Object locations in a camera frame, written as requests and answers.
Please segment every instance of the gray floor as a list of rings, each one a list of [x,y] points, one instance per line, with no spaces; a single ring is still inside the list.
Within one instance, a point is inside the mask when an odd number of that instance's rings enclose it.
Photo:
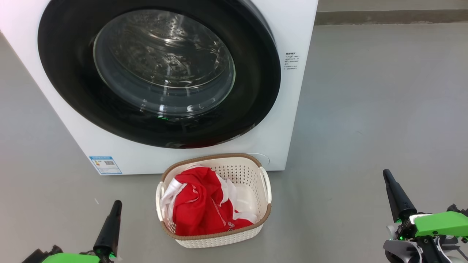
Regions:
[[[385,262],[384,168],[422,212],[468,207],[467,45],[468,24],[316,27],[270,218],[252,240],[190,250],[159,226],[160,176],[98,176],[0,38],[2,261],[90,250],[121,199],[121,262]]]

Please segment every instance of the basket handle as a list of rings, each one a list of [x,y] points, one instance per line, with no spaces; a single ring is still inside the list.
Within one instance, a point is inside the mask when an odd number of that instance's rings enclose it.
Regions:
[[[263,181],[266,184],[266,193],[265,196],[268,200],[268,203],[271,204],[271,185],[270,185],[270,178],[265,170],[265,168],[260,167],[260,172],[262,173]]]
[[[164,194],[163,184],[164,182],[159,182],[158,188],[156,188],[156,212],[158,213],[158,219],[161,222],[164,220],[161,214],[161,197]]]

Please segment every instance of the white plastic basket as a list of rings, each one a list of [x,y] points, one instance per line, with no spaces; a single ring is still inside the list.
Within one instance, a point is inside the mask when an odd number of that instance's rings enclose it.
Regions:
[[[242,212],[255,213],[258,216],[257,222],[248,227],[218,234],[176,235],[176,225],[169,223],[167,215],[163,215],[161,212],[160,199],[171,180],[194,164],[210,167],[220,177],[229,178],[237,187],[238,200],[242,201],[238,202],[236,209]],[[165,232],[186,248],[209,248],[241,242],[256,236],[270,215],[270,180],[260,162],[248,154],[218,154],[182,161],[169,167],[162,175],[161,182],[156,190],[156,211]]]

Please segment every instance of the red cloth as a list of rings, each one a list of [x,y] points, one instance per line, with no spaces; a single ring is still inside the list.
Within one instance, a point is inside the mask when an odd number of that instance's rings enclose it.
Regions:
[[[233,220],[234,210],[229,199],[221,204],[227,193],[223,193],[219,177],[210,168],[185,170],[175,179],[187,183],[175,199],[172,218],[176,224],[175,234],[214,234],[252,225],[246,219]]]

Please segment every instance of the white washing machine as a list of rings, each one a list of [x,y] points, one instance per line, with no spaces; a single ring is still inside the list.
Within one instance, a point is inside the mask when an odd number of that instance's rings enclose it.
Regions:
[[[285,169],[317,0],[13,0],[0,30],[101,175]]]

